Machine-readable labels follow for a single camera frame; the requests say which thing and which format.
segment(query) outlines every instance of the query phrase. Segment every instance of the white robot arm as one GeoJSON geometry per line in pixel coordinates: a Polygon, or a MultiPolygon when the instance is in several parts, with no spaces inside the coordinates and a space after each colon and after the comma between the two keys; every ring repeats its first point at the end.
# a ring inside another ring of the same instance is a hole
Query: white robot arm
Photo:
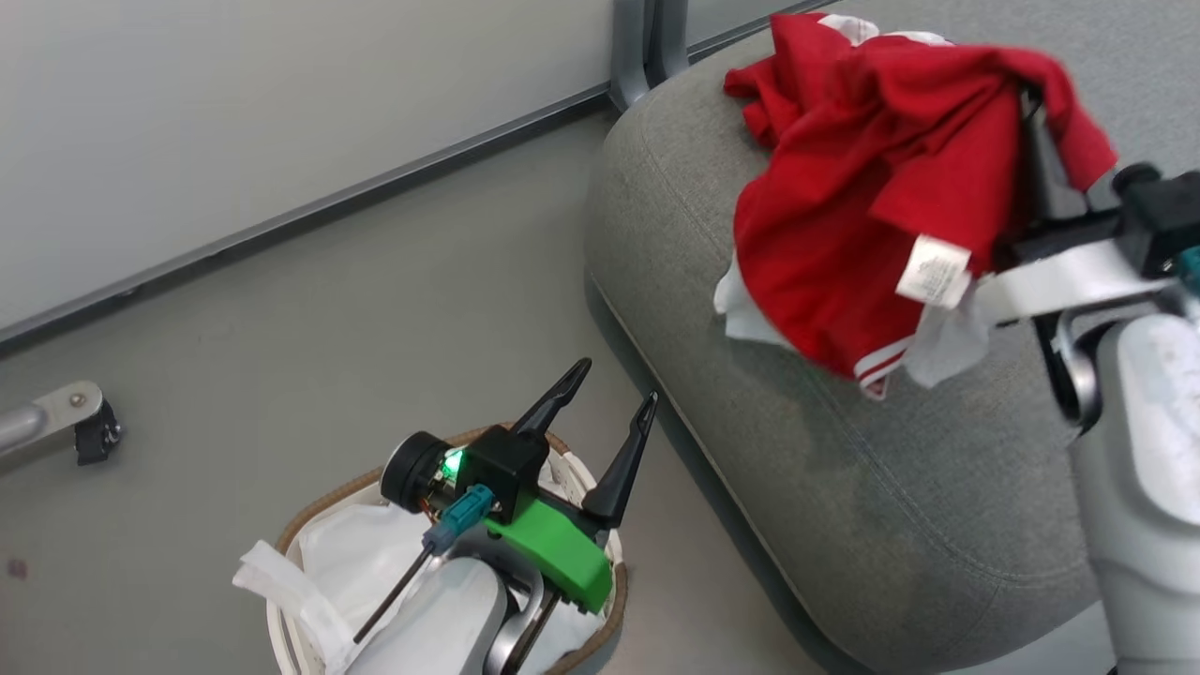
{"type": "Polygon", "coordinates": [[[996,323],[1032,319],[1064,417],[1080,518],[1120,675],[1200,673],[1200,174],[1123,169],[1072,192],[1026,100],[1039,220],[980,283],[996,323]],[[1080,336],[1081,316],[1153,307],[1080,336]]]}

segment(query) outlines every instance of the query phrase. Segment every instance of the gray fabric upholstery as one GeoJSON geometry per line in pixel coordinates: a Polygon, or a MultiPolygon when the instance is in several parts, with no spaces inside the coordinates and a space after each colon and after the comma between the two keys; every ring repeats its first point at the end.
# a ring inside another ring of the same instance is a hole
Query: gray fabric upholstery
{"type": "MultiPolygon", "coordinates": [[[[1200,162],[1196,130],[1182,121],[1198,94],[1169,84],[1168,64],[1195,62],[1178,52],[1198,55],[1200,17],[1187,0],[829,10],[886,30],[1051,50],[1118,149],[1166,169],[1200,162]]],[[[724,336],[712,294],[736,198],[768,156],[721,82],[770,47],[766,34],[738,43],[619,120],[592,195],[588,265],[835,644],[887,671],[996,658],[1096,599],[1064,453],[1073,434],[1027,325],[995,333],[985,364],[931,392],[894,377],[882,404],[782,350],[724,336]]]]}

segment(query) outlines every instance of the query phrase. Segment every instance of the red shirt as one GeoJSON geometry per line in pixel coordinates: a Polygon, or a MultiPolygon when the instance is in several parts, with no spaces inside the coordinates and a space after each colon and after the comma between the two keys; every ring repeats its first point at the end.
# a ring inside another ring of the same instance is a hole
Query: red shirt
{"type": "Polygon", "coordinates": [[[1116,163],[1054,59],[1007,47],[880,36],[854,47],[823,14],[772,17],[775,55],[730,71],[725,91],[774,148],[738,199],[738,263],[751,298],[809,359],[864,386],[904,356],[923,305],[895,294],[918,234],[971,251],[1024,228],[1020,91],[1042,91],[1070,184],[1116,163]]]}

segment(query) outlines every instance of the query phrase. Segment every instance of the black cable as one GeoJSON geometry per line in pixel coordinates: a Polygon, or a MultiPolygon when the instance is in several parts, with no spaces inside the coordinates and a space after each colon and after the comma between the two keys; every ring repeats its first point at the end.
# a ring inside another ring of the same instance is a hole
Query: black cable
{"type": "Polygon", "coordinates": [[[383,599],[383,603],[378,608],[376,608],[374,614],[371,615],[371,619],[367,619],[367,622],[362,625],[362,628],[359,628],[358,634],[354,635],[355,645],[361,643],[362,638],[366,638],[367,633],[370,633],[371,629],[374,628],[374,625],[379,622],[379,619],[383,616],[385,611],[388,611],[388,608],[391,607],[391,603],[396,602],[396,598],[400,597],[400,593],[404,591],[404,586],[408,586],[408,583],[413,580],[413,577],[416,577],[416,573],[421,569],[421,566],[425,565],[425,561],[430,560],[430,555],[432,552],[433,549],[431,546],[426,546],[424,550],[421,550],[421,555],[416,556],[416,560],[413,561],[413,566],[409,567],[408,572],[406,572],[404,575],[400,578],[400,581],[397,581],[396,586],[392,587],[390,593],[388,593],[388,597],[383,599]]]}

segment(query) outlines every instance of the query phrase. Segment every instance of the white label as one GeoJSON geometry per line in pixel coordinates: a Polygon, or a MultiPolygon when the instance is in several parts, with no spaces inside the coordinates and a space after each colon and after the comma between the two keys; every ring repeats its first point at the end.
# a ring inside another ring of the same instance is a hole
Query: white label
{"type": "Polygon", "coordinates": [[[922,234],[912,245],[896,294],[926,305],[954,309],[971,283],[971,251],[922,234]]]}

